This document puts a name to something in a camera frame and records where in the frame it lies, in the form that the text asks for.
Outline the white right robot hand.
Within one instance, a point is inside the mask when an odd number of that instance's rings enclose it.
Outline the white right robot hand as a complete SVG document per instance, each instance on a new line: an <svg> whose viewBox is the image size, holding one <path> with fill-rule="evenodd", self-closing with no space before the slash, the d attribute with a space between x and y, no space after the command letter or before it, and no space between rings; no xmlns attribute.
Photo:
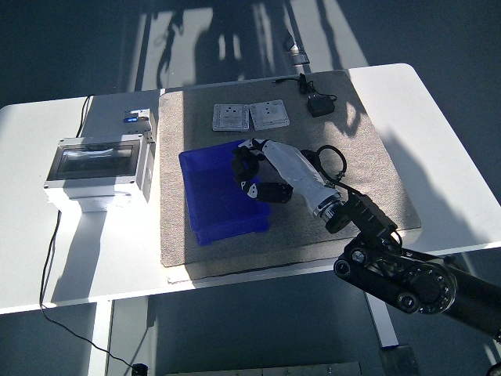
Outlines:
<svg viewBox="0 0 501 376"><path fill-rule="evenodd" d="M249 139L232 151L235 180L248 197L261 202L288 202L293 193L300 194L309 211L325 221L340 208L341 194L325 185L320 174L295 147L269 139ZM255 183L259 163L267 160L279 173L281 183Z"/></svg>

